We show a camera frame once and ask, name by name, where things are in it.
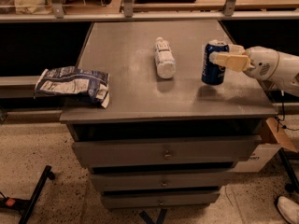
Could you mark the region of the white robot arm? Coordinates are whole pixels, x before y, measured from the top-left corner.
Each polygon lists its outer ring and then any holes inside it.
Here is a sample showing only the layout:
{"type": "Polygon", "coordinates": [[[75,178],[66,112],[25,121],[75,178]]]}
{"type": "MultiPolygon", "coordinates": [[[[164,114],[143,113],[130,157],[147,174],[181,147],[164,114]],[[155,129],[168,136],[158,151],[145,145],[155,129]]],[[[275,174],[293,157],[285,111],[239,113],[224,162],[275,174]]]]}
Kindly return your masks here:
{"type": "Polygon", "coordinates": [[[288,94],[299,96],[299,57],[265,47],[244,49],[230,45],[228,51],[213,51],[208,60],[218,66],[269,81],[288,94]]]}

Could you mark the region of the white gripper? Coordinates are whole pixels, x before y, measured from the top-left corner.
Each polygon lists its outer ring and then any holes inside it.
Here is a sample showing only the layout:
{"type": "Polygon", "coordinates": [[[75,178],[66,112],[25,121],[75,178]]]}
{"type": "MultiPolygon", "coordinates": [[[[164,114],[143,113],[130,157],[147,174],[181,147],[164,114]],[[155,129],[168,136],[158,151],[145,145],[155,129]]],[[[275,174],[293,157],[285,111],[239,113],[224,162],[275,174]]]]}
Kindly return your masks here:
{"type": "Polygon", "coordinates": [[[269,79],[278,66],[278,52],[273,49],[251,47],[245,50],[243,46],[229,44],[229,52],[214,51],[208,59],[236,72],[245,71],[248,77],[258,80],[269,79]]]}

